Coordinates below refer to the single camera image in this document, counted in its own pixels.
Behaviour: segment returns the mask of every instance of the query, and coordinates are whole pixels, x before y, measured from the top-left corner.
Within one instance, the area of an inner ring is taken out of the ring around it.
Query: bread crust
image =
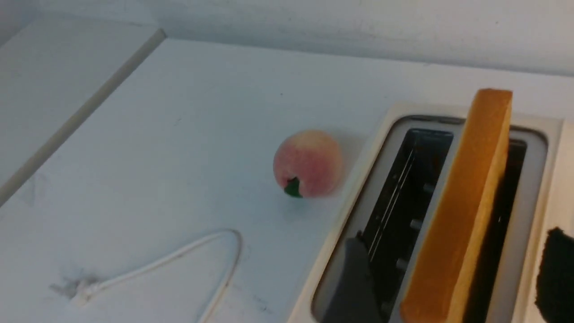
[[[400,313],[405,323],[461,323],[504,175],[512,92],[479,90]]]

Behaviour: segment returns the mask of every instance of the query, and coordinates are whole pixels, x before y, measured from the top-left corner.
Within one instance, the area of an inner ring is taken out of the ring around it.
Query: green leaf
[[[301,194],[299,194],[299,178],[295,177],[288,180],[285,192],[292,197],[302,198]]]

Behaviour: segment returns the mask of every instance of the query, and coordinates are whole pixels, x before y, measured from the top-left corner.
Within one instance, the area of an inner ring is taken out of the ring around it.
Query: white cable
[[[96,294],[98,294],[98,293],[100,293],[100,292],[102,292],[102,291],[104,291],[104,290],[106,290],[106,289],[108,289],[114,285],[120,284],[122,282],[136,278],[138,276],[147,274],[150,271],[153,271],[153,270],[160,268],[160,267],[162,267],[162,266],[164,266],[164,265],[166,265],[166,264],[168,264],[168,263],[170,263],[176,259],[183,257],[185,254],[187,254],[191,250],[193,250],[193,249],[195,249],[201,245],[204,245],[205,243],[208,243],[211,240],[214,240],[216,238],[226,236],[226,235],[233,236],[235,238],[236,250],[235,250],[235,253],[233,256],[233,261],[232,261],[231,265],[227,267],[227,269],[223,275],[222,280],[220,281],[220,283],[219,283],[217,289],[215,290],[212,298],[210,299],[207,307],[203,311],[203,314],[200,316],[199,320],[197,321],[197,323],[205,323],[205,322],[207,322],[207,319],[211,316],[211,313],[213,312],[215,306],[217,305],[219,298],[223,294],[223,290],[225,289],[225,287],[227,287],[227,284],[229,283],[229,280],[231,279],[231,275],[233,274],[233,272],[235,271],[235,267],[237,266],[237,262],[239,260],[239,255],[241,253],[241,235],[236,230],[223,229],[223,230],[219,230],[219,231],[207,234],[207,235],[191,242],[190,244],[180,248],[179,250],[176,250],[175,252],[171,253],[170,255],[157,260],[156,262],[153,262],[147,266],[143,266],[140,269],[137,269],[137,270],[134,270],[131,272],[127,272],[123,275],[117,276],[116,278],[105,280],[103,282],[99,282],[97,280],[94,281],[94,280],[90,280],[90,279],[82,279],[78,282],[73,282],[72,286],[62,288],[62,287],[52,285],[52,286],[50,286],[50,288],[59,294],[68,296],[72,300],[72,302],[74,302],[76,305],[83,306],[87,302],[89,302],[92,297],[96,296]]]

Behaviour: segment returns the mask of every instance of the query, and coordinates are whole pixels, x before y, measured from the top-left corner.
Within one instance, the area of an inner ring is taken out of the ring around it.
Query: white toaster
[[[397,104],[348,180],[352,191],[291,322],[401,323],[398,307],[433,221],[468,109]],[[543,322],[534,305],[545,232],[574,228],[574,127],[514,113],[509,155],[465,322]]]

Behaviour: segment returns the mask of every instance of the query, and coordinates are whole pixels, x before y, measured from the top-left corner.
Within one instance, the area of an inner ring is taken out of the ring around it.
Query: artificial peach
[[[339,144],[320,130],[305,130],[287,138],[273,159],[275,180],[294,197],[330,193],[343,171]]]

